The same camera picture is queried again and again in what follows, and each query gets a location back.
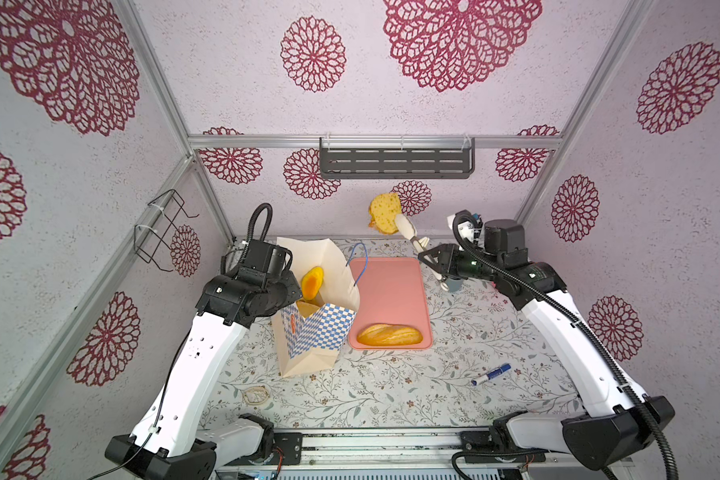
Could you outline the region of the yellow small bread roll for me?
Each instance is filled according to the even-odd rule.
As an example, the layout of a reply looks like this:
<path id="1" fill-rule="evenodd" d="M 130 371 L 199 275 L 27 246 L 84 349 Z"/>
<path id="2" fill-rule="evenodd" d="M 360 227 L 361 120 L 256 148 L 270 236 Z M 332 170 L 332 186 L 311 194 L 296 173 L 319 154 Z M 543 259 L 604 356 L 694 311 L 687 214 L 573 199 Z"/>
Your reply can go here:
<path id="1" fill-rule="evenodd" d="M 324 281 L 324 270 L 321 266 L 311 268 L 301 279 L 301 291 L 304 301 L 317 298 Z"/>

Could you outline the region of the checkered paper bag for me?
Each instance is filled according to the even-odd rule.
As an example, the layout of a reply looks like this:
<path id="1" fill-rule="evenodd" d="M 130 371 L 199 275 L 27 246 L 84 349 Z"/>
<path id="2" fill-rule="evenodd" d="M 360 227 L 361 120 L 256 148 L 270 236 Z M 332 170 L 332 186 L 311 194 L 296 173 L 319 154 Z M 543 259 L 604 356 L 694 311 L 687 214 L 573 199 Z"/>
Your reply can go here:
<path id="1" fill-rule="evenodd" d="M 277 244 L 294 255 L 291 270 L 301 295 L 272 320 L 280 374 L 287 378 L 331 369 L 347 341 L 360 306 L 358 280 L 349 263 L 353 259 L 364 259 L 368 265 L 367 248 L 358 242 L 350 254 L 345 255 L 329 239 L 301 241 L 280 237 Z M 323 285 L 315 300 L 304 301 L 301 279 L 315 266 L 324 270 Z"/>

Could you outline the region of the steel tongs cream tips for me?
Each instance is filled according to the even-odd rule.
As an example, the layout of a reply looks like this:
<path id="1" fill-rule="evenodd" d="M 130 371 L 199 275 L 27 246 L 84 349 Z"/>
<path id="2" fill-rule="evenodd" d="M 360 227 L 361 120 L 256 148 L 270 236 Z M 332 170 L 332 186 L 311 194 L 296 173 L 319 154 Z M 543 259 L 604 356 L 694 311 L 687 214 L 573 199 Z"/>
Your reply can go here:
<path id="1" fill-rule="evenodd" d="M 402 213 L 395 216 L 395 226 L 398 232 L 413 246 L 417 254 L 424 252 L 428 248 L 429 238 L 419 237 L 417 230 L 408 217 Z M 433 271 L 433 276 L 439 282 L 440 288 L 446 292 L 450 292 L 450 285 L 447 280 L 440 274 Z"/>

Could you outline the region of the long baguette bread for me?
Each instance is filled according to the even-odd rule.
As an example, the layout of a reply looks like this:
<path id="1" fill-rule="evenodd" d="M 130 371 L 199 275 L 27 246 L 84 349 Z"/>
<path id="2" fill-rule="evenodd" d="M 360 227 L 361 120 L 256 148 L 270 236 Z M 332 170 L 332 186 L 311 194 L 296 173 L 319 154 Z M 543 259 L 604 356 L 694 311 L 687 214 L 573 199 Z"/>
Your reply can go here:
<path id="1" fill-rule="evenodd" d="M 408 346 L 420 343 L 422 333 L 410 326 L 374 324 L 357 335 L 360 344 L 372 347 Z"/>

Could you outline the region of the sliced toast bread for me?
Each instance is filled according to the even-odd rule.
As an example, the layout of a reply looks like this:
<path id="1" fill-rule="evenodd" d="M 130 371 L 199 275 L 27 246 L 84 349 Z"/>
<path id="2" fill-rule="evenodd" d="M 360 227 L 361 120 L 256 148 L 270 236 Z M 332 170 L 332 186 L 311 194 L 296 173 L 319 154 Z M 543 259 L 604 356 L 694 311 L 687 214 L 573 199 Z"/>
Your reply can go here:
<path id="1" fill-rule="evenodd" d="M 396 192 L 377 195 L 369 205 L 369 227 L 384 235 L 398 232 L 396 217 L 402 213 L 400 198 Z"/>

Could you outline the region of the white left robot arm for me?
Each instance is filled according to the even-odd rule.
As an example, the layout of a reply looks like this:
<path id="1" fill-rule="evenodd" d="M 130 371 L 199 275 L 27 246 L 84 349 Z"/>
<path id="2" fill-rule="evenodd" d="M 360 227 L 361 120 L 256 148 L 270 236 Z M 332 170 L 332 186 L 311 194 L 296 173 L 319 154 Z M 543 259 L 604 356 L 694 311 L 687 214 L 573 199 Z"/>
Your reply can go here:
<path id="1" fill-rule="evenodd" d="M 235 460 L 275 455 L 274 426 L 256 415 L 244 414 L 210 432 L 198 430 L 219 375 L 253 323 L 302 297 L 292 252 L 254 233 L 258 218 L 272 216 L 270 204 L 256 207 L 238 262 L 223 265 L 204 286 L 153 404 L 131 433 L 113 437 L 105 450 L 113 472 L 138 479 L 212 479 Z"/>

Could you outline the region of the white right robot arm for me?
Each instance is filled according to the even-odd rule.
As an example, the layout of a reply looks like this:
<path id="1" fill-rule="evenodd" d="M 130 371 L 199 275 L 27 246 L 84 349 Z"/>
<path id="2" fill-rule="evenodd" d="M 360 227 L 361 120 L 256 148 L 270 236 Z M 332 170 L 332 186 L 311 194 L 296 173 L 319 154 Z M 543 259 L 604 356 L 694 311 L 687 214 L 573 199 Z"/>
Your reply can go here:
<path id="1" fill-rule="evenodd" d="M 483 221 L 462 210 L 449 219 L 453 242 L 431 247 L 401 215 L 395 222 L 445 290 L 457 281 L 492 283 L 543 335 L 583 404 L 579 416 L 521 411 L 495 420 L 485 439 L 462 435 L 462 448 L 451 457 L 460 478 L 467 476 L 460 460 L 518 462 L 517 476 L 523 478 L 531 462 L 558 453 L 612 479 L 612 464 L 652 444 L 659 448 L 666 477 L 678 478 L 677 461 L 664 434 L 675 416 L 673 406 L 663 396 L 649 395 L 619 365 L 579 313 L 557 272 L 547 263 L 530 260 L 521 224 Z"/>

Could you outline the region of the teal ceramic cup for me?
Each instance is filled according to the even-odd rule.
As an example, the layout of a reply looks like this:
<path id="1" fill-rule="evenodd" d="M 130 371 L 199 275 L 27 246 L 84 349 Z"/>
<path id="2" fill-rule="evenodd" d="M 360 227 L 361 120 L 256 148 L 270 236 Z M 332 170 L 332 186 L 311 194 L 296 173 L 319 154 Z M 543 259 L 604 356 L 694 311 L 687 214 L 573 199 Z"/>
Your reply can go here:
<path id="1" fill-rule="evenodd" d="M 464 281 L 462 279 L 448 278 L 443 283 L 443 289 L 450 293 L 455 293 L 462 288 L 463 283 Z"/>

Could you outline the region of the blue white marker pen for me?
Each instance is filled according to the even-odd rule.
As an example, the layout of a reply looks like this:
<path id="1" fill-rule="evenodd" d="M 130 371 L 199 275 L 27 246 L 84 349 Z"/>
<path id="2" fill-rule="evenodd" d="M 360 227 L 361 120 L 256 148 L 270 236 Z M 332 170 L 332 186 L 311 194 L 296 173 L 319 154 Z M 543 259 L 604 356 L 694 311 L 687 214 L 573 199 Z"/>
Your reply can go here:
<path id="1" fill-rule="evenodd" d="M 486 373 L 483 373 L 479 377 L 472 379 L 470 381 L 470 384 L 472 386 L 482 385 L 486 382 L 492 381 L 492 380 L 500 377 L 501 375 L 509 372 L 510 370 L 511 370 L 511 365 L 508 363 L 504 363 L 504 364 L 500 365 L 499 367 L 492 369 Z"/>

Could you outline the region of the pink plastic tray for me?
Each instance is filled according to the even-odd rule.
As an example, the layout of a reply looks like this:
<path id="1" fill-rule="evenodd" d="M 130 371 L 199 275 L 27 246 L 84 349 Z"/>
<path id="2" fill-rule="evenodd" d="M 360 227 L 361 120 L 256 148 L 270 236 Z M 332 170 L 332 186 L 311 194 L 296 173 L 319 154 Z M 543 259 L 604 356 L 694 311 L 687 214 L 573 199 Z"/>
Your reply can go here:
<path id="1" fill-rule="evenodd" d="M 348 335 L 355 350 L 424 350 L 433 335 L 420 263 L 414 258 L 370 257 L 349 263 L 358 280 L 360 306 Z M 374 347 L 357 336 L 375 324 L 402 325 L 417 329 L 422 340 L 412 345 Z"/>

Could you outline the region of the cream tape roll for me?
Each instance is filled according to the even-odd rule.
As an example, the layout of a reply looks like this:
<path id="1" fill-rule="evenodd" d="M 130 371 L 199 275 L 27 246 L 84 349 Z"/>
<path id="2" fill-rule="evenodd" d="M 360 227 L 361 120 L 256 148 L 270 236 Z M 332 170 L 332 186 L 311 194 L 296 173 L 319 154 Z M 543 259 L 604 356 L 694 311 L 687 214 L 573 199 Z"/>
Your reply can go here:
<path id="1" fill-rule="evenodd" d="M 246 405 L 260 406 L 270 400 L 270 393 L 265 386 L 252 386 L 242 391 L 242 399 Z"/>

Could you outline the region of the grey wall shelf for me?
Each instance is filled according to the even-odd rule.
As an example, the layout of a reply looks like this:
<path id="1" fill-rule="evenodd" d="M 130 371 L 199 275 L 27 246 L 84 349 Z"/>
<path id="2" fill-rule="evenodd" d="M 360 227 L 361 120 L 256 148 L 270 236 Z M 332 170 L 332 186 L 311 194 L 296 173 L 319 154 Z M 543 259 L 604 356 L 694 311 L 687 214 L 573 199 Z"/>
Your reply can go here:
<path id="1" fill-rule="evenodd" d="M 475 171 L 474 140 L 319 139 L 318 166 L 332 180 L 460 180 Z"/>

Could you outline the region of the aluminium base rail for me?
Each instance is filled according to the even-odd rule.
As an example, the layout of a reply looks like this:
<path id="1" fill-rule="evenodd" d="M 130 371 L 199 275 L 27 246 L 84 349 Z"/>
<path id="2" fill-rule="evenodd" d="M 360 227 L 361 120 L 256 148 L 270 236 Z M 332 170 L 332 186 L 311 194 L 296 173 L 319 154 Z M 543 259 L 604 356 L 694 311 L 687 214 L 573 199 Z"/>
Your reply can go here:
<path id="1" fill-rule="evenodd" d="M 267 461 L 237 460 L 221 479 L 604 479 L 572 456 L 488 458 L 481 427 L 277 429 Z"/>

